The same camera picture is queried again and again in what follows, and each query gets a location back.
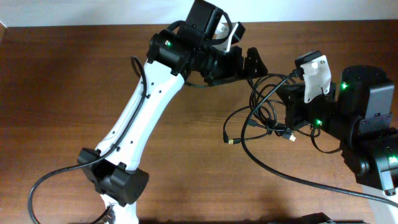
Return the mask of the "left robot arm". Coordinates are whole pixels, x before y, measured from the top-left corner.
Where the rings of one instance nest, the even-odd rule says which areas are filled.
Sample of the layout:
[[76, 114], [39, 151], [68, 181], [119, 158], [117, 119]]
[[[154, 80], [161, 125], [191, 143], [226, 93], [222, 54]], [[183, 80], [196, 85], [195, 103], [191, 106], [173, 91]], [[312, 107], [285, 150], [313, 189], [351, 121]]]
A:
[[206, 2], [195, 1], [183, 21], [170, 24], [152, 36], [141, 77], [134, 93], [106, 137], [78, 156], [83, 172], [106, 207], [108, 223], [137, 223], [137, 199], [148, 173], [139, 163], [146, 142], [172, 98], [198, 72], [208, 86], [257, 78], [266, 67], [254, 49], [243, 57], [238, 42], [242, 23], [221, 23], [226, 13]]

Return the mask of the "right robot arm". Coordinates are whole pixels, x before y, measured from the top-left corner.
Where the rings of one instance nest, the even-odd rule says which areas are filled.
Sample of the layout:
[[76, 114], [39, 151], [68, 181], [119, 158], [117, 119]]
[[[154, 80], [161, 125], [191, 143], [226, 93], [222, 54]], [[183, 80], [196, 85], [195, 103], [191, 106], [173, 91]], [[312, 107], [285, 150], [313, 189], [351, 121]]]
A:
[[296, 131], [306, 124], [340, 140], [345, 164], [363, 192], [397, 202], [397, 128], [391, 126], [394, 83], [380, 68], [347, 67], [340, 91], [304, 97], [303, 84], [280, 87], [285, 122]]

